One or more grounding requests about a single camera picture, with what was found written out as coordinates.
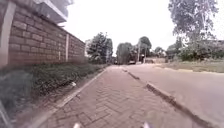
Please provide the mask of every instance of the overcast sky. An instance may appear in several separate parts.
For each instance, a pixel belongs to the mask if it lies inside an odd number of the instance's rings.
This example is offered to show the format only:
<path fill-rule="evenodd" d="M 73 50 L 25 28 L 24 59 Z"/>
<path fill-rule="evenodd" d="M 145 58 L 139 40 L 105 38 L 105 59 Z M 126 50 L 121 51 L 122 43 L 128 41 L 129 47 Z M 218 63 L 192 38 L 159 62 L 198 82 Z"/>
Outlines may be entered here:
<path fill-rule="evenodd" d="M 174 25 L 167 8 L 169 0 L 74 1 L 75 4 L 68 8 L 65 29 L 82 41 L 92 39 L 99 32 L 107 32 L 113 40 L 114 53 L 119 43 L 137 44 L 141 36 L 147 36 L 153 48 L 166 49 L 175 42 Z M 224 39 L 224 0 L 218 0 L 218 7 L 215 33 L 218 39 Z"/>

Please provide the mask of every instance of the trimmed hedge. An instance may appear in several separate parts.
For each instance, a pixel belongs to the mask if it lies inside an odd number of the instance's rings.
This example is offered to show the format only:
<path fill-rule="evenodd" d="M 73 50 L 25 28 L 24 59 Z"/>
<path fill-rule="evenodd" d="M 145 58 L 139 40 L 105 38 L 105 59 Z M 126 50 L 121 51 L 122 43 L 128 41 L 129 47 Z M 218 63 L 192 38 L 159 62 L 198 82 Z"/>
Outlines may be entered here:
<path fill-rule="evenodd" d="M 73 63 L 5 68 L 0 70 L 0 100 L 11 113 L 101 68 L 99 65 Z"/>

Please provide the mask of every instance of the stone wall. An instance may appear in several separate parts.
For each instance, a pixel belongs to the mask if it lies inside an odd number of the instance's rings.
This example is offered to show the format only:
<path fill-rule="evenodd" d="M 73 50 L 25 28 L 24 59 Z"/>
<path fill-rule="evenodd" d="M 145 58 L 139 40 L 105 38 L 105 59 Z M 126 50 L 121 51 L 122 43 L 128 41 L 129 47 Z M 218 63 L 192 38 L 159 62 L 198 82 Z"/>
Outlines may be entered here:
<path fill-rule="evenodd" d="M 10 65 L 84 61 L 85 44 L 37 13 L 17 6 L 9 39 Z"/>

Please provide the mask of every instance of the grass verge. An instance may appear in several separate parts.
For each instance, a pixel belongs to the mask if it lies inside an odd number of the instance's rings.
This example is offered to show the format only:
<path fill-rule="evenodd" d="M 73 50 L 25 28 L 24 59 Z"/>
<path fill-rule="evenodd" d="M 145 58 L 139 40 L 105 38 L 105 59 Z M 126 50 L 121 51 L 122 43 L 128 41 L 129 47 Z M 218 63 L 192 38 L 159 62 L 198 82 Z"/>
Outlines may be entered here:
<path fill-rule="evenodd" d="M 172 69 L 189 69 L 195 72 L 218 72 L 224 73 L 224 61 L 216 62 L 172 62 L 163 64 L 162 67 Z"/>
<path fill-rule="evenodd" d="M 78 82 L 104 66 L 91 64 L 41 64 L 0 70 L 0 100 L 12 117 L 42 96 Z"/>

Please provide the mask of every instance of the paved walkway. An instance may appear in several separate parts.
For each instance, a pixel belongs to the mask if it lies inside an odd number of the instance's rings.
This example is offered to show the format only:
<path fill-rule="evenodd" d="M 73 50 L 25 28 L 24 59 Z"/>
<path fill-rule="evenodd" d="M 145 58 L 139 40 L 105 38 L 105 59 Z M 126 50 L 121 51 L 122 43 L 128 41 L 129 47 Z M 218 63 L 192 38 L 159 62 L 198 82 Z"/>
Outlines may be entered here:
<path fill-rule="evenodd" d="M 56 112 L 40 128 L 200 128 L 119 67 L 106 72 Z"/>
<path fill-rule="evenodd" d="M 201 118 L 224 128 L 224 74 L 176 71 L 149 64 L 125 68 L 168 92 Z"/>

